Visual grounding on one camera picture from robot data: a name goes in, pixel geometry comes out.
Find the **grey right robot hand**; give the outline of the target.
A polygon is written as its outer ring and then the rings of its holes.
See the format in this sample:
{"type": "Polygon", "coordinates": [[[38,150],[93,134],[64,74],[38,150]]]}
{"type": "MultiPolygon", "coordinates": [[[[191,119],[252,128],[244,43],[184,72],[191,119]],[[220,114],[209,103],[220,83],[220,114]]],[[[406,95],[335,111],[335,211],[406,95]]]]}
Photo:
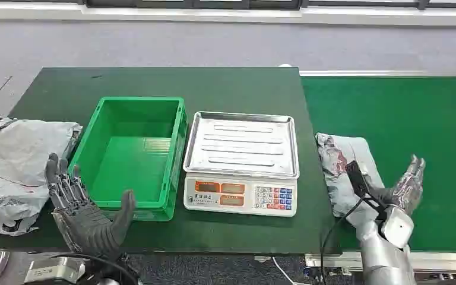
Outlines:
{"type": "Polygon", "coordinates": [[[407,170],[393,187],[377,187],[369,175],[364,175],[364,179],[368,185],[369,193],[374,198],[385,205],[398,207],[408,216],[411,216],[422,199],[425,167],[425,159],[413,154],[407,170]]]}

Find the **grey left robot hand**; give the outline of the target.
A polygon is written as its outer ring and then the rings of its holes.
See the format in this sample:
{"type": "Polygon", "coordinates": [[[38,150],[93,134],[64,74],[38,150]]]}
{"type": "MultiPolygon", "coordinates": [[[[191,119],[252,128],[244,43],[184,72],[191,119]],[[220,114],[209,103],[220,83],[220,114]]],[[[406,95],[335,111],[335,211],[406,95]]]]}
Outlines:
{"type": "Polygon", "coordinates": [[[52,215],[64,241],[73,252],[110,259],[120,257],[136,206],[133,190],[123,192],[121,209],[111,220],[87,193],[80,168],[75,165],[72,175],[67,169],[67,160],[50,153],[45,178],[54,206],[52,215]]]}

